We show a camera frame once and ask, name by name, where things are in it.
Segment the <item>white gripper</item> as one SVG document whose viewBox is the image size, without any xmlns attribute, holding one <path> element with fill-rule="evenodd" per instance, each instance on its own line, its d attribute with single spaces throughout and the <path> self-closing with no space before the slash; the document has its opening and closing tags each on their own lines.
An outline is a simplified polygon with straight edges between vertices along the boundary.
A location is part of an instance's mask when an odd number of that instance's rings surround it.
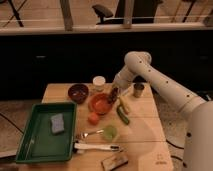
<svg viewBox="0 0 213 171">
<path fill-rule="evenodd" d="M 117 87 L 119 93 L 122 94 L 125 90 L 127 90 L 133 80 L 135 78 L 135 74 L 132 73 L 126 66 L 124 66 L 116 75 L 113 80 L 113 86 Z"/>
</svg>

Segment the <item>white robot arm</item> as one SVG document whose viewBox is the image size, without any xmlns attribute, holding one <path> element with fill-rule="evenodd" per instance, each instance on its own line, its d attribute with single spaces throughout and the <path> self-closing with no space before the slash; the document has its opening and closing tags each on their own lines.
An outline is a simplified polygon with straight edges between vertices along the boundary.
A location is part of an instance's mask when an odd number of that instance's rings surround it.
<svg viewBox="0 0 213 171">
<path fill-rule="evenodd" d="M 140 76 L 187 121 L 182 171 L 213 171 L 213 101 L 206 101 L 190 89 L 151 66 L 145 51 L 130 51 L 113 84 L 124 91 Z"/>
</svg>

